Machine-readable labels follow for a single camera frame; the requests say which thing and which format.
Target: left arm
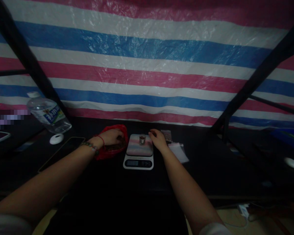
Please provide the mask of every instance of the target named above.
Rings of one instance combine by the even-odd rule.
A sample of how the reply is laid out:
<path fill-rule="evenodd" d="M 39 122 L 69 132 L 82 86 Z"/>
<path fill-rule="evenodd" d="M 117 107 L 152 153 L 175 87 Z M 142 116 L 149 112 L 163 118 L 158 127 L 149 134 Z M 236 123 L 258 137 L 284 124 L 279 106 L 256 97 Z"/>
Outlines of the left arm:
<path fill-rule="evenodd" d="M 120 135 L 123 136 L 123 133 L 119 129 L 100 134 L 106 145 L 119 143 L 117 137 Z M 103 146 L 99 137 L 91 138 L 88 142 L 98 149 Z M 0 202 L 0 214 L 15 215 L 36 225 L 64 196 L 94 154 L 89 146 L 80 146 L 4 198 Z"/>

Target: white spoon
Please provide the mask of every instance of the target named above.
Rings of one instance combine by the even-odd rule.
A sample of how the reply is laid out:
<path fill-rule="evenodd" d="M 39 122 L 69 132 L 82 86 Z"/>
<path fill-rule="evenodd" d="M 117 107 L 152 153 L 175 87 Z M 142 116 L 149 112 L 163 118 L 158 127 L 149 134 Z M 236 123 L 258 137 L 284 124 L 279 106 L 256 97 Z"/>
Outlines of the white spoon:
<path fill-rule="evenodd" d="M 284 161 L 288 166 L 294 168 L 294 160 L 292 158 L 285 158 Z"/>

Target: wrist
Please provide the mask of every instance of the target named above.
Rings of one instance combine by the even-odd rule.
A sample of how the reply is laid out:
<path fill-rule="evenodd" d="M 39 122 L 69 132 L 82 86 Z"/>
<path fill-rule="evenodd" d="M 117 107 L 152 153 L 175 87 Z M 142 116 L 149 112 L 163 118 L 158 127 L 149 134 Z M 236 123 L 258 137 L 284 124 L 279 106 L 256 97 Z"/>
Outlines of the wrist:
<path fill-rule="evenodd" d="M 98 150 L 104 145 L 103 140 L 98 136 L 91 138 L 88 142 L 96 146 Z"/>
<path fill-rule="evenodd" d="M 170 148 L 168 146 L 165 146 L 165 147 L 159 149 L 159 151 L 161 152 L 162 156 L 164 156 L 167 153 L 171 152 L 171 150 L 170 150 Z"/>

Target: white paper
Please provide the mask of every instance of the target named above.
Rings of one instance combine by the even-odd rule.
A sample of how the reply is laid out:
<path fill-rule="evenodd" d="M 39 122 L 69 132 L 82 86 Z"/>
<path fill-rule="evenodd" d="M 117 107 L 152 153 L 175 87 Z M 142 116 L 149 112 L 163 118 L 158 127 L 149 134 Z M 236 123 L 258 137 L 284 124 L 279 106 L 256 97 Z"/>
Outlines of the white paper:
<path fill-rule="evenodd" d="M 169 149 L 171 149 L 171 151 L 178 158 L 180 163 L 189 162 L 189 159 L 187 158 L 187 156 L 183 152 L 180 143 L 172 143 L 172 144 L 168 144 L 168 146 L 169 146 Z"/>

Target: black pole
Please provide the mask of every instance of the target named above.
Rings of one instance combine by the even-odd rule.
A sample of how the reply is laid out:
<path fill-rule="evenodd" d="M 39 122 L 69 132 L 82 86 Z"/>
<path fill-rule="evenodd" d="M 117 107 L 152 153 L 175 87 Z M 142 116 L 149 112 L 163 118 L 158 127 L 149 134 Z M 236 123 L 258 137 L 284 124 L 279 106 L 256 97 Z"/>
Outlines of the black pole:
<path fill-rule="evenodd" d="M 284 110 L 286 112 L 294 114 L 294 109 L 293 108 L 289 108 L 287 106 L 284 106 L 284 105 L 281 105 L 281 104 L 278 104 L 278 103 L 275 103 L 275 102 L 272 102 L 272 101 L 269 101 L 269 100 L 265 100 L 263 98 L 259 98 L 257 96 L 253 96 L 253 95 L 249 96 L 249 98 L 251 98 L 253 100 L 256 100 L 256 101 L 259 101 L 259 102 L 262 102 L 262 103 L 265 103 L 265 104 L 268 104 L 270 106 L 276 107 L 278 109 Z"/>
<path fill-rule="evenodd" d="M 61 102 L 51 82 L 40 67 L 36 57 L 27 45 L 23 35 L 17 29 L 14 20 L 11 17 L 5 4 L 0 0 L 0 33 L 9 44 L 13 52 L 16 54 L 20 62 L 27 71 L 30 71 L 30 76 L 37 84 L 41 92 L 48 99 L 55 101 L 62 109 L 64 114 L 69 117 L 67 109 Z"/>
<path fill-rule="evenodd" d="M 225 144 L 228 141 L 229 122 L 230 122 L 230 117 L 226 116 L 223 123 L 223 133 L 222 133 L 222 141 Z"/>
<path fill-rule="evenodd" d="M 27 70 L 5 70 L 0 71 L 0 77 L 2 76 L 12 76 L 12 75 L 20 75 L 20 74 L 29 74 L 30 72 Z"/>
<path fill-rule="evenodd" d="M 211 127 L 217 132 L 222 127 L 225 117 L 232 116 L 236 110 L 248 99 L 248 97 L 259 87 L 259 85 L 269 76 L 269 74 L 283 61 L 288 53 L 294 48 L 294 26 L 281 42 L 272 50 L 267 58 L 256 69 L 243 88 L 228 104 L 225 111 Z"/>

